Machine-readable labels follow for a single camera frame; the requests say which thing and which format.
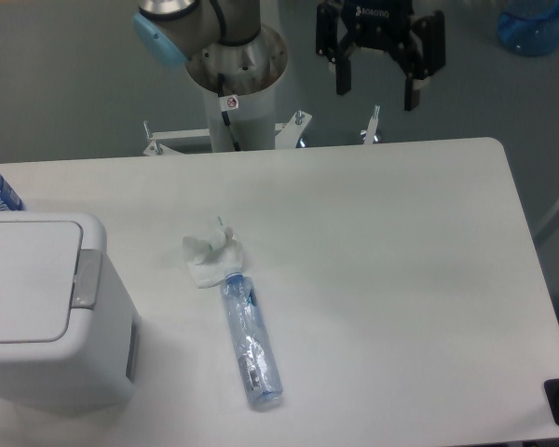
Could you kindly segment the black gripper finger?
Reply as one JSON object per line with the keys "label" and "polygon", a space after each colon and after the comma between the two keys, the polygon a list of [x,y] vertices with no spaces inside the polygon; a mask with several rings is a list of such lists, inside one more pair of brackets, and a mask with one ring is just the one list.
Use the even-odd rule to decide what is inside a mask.
{"label": "black gripper finger", "polygon": [[325,57],[335,71],[335,91],[343,96],[351,90],[350,55],[355,47],[353,37],[346,33],[338,40],[338,24],[343,5],[337,1],[320,1],[316,9],[316,53]]}
{"label": "black gripper finger", "polygon": [[404,15],[390,32],[388,53],[404,77],[403,108],[410,112],[420,103],[420,90],[446,64],[445,15]]}

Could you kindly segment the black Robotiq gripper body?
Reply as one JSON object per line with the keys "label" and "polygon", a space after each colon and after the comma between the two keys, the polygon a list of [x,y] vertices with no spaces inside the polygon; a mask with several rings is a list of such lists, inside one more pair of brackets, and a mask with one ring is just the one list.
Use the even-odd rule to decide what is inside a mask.
{"label": "black Robotiq gripper body", "polygon": [[338,1],[337,9],[346,33],[337,43],[336,59],[347,59],[355,47],[386,51],[393,59],[416,55],[411,1]]}

